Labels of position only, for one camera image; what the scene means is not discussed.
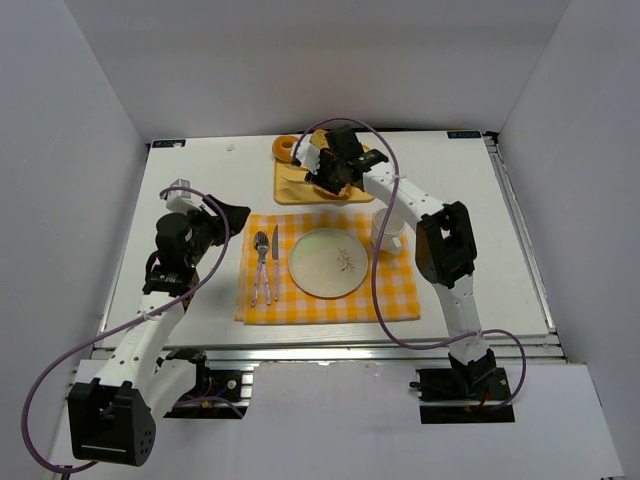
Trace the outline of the metal tongs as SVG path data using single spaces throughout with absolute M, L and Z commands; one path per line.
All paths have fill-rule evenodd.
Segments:
M 300 184 L 300 185 L 308 185 L 309 182 L 306 180 L 306 176 L 308 174 L 308 171 L 305 169 L 295 169 L 295 168 L 283 168 L 280 170 L 279 175 L 280 175 L 280 179 L 285 181 L 285 182 L 289 182 L 289 183 L 293 183 L 293 184 Z

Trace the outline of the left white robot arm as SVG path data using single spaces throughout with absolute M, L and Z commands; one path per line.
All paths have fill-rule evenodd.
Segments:
M 211 195 L 196 205 L 176 188 L 167 193 L 166 204 L 145 267 L 141 323 L 127 328 L 94 378 L 75 383 L 67 397 L 71 447 L 79 460 L 143 465 L 159 421 L 175 404 L 211 390 L 203 351 L 163 349 L 200 282 L 198 263 L 210 247 L 242 231 L 250 210 Z

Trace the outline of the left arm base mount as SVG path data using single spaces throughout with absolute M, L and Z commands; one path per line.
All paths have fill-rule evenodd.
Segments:
M 209 366 L 206 353 L 194 348 L 171 350 L 156 360 L 156 373 L 169 361 L 188 362 L 195 366 L 195 385 L 184 393 L 166 414 L 172 419 L 241 419 L 247 411 L 242 402 L 241 370 L 216 369 Z

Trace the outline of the glazed ring donut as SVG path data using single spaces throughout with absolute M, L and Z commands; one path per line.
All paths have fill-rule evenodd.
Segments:
M 272 143 L 272 154 L 276 161 L 284 164 L 292 162 L 293 148 L 298 138 L 292 135 L 278 136 Z

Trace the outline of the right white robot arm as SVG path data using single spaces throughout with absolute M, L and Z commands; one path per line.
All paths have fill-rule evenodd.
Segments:
M 373 196 L 413 230 L 417 269 L 436 292 L 449 334 L 444 344 L 457 383 L 449 397 L 472 397 L 493 375 L 496 361 L 474 298 L 477 247 L 468 209 L 428 195 L 401 175 L 393 152 L 366 151 L 349 125 L 328 131 L 325 139 L 323 148 L 297 140 L 292 163 L 306 169 L 306 182 L 328 193 L 355 187 Z

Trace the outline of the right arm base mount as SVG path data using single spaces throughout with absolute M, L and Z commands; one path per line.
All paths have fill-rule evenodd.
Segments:
M 470 388 L 452 369 L 426 368 L 416 373 L 417 379 L 409 383 L 409 388 L 418 395 L 424 425 L 515 422 L 511 405 L 497 408 L 511 395 L 503 368 Z

